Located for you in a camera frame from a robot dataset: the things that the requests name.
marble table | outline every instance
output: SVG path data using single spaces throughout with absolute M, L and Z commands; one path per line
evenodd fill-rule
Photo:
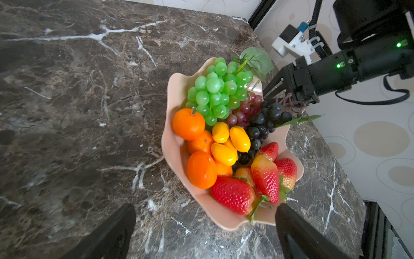
M 0 258 L 57 258 L 124 203 L 129 258 L 283 258 L 276 228 L 217 227 L 163 160 L 166 86 L 261 47 L 243 19 L 114 0 L 0 2 Z M 365 206 L 312 123 L 287 203 L 352 258 Z

red strawberry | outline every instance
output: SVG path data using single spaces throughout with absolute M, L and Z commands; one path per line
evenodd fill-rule
M 290 158 L 282 158 L 274 163 L 276 164 L 279 173 L 283 175 L 282 185 L 292 190 L 298 175 L 298 167 L 295 162 Z
M 270 198 L 271 203 L 279 200 L 279 171 L 274 162 L 263 155 L 257 156 L 251 166 L 253 181 L 264 195 Z
M 277 142 L 272 142 L 267 144 L 266 146 L 262 147 L 260 149 L 260 153 L 256 153 L 256 157 L 258 155 L 262 154 L 270 161 L 275 161 L 277 158 L 277 155 L 279 154 L 279 144 Z
M 248 215 L 253 210 L 256 198 L 252 187 L 243 180 L 218 177 L 211 193 L 219 203 L 239 215 Z

black cable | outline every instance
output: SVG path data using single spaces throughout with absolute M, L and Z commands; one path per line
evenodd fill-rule
M 347 102 L 352 102 L 352 103 L 355 103 L 355 104 L 362 104 L 362 105 L 388 105 L 388 104 L 397 104 L 399 102 L 403 102 L 403 101 L 407 100 L 410 97 L 410 91 L 407 90 L 407 89 L 397 89 L 397 90 L 392 89 L 390 87 L 390 85 L 388 84 L 387 76 L 391 76 L 391 74 L 388 74 L 388 75 L 384 76 L 383 82 L 384 82 L 385 89 L 387 89 L 388 91 L 392 91 L 392 92 L 405 93 L 403 96 L 400 96 L 398 98 L 394 98 L 394 99 L 391 99 L 391 100 L 386 100 L 386 101 L 361 102 L 361 101 L 355 101 L 355 100 L 350 100 L 350 99 L 345 99 L 343 97 L 340 97 L 338 95 L 338 91 L 335 92 L 335 95 L 338 98 L 341 98 L 342 100 L 345 100 Z
M 323 42 L 324 46 L 323 46 L 323 50 L 325 51 L 327 56 L 332 55 L 332 50 L 329 47 L 328 43 L 326 43 L 325 38 L 322 36 L 322 34 L 319 31 L 316 31 L 316 36 L 318 36 L 320 38 L 320 41 Z
M 322 0 L 316 0 L 315 7 L 313 9 L 312 20 L 310 21 L 309 26 L 315 25 L 318 22 L 318 17 L 319 17 L 319 12 L 320 12 L 321 7 L 322 7 Z M 311 39 L 313 37 L 315 37 L 315 28 L 309 30 L 309 38 Z M 313 40 L 311 43 L 313 46 L 315 46 L 318 43 L 318 41 Z M 315 51 L 316 53 L 318 53 L 321 59 L 327 57 L 327 54 L 325 53 L 325 51 L 323 50 L 321 46 L 317 46 L 315 48 Z

marble countertop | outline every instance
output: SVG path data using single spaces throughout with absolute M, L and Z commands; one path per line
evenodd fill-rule
M 283 258 L 273 226 L 217 227 L 161 153 L 169 77 L 262 48 L 245 20 L 113 0 L 2 0 L 0 20 L 1 258 L 57 258 L 124 203 L 129 258 Z M 357 258 L 362 199 L 313 124 L 287 145 L 287 203 Z

patterned wallpaper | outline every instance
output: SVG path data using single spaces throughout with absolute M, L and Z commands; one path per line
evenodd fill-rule
M 249 20 L 260 0 L 128 0 L 145 4 L 164 5 L 219 15 L 230 15 Z
M 339 27 L 333 2 L 323 1 L 317 30 L 335 53 L 340 49 L 336 41 Z M 256 34 L 278 68 L 293 62 L 294 58 L 279 57 L 271 49 L 272 42 L 288 24 L 297 27 L 301 21 L 311 19 L 314 5 L 314 0 L 277 0 L 256 28 Z M 316 54 L 312 57 L 314 61 L 319 60 Z M 409 89 L 411 97 L 400 104 L 362 106 L 330 93 L 321 96 L 319 104 L 310 105 L 307 112 L 325 114 L 315 125 L 338 162 L 361 197 L 378 202 L 414 255 L 414 78 L 400 80 L 399 76 L 394 76 L 388 82 L 391 87 Z M 341 95 L 374 101 L 401 94 L 385 90 L 382 77 L 378 77 L 358 83 Z

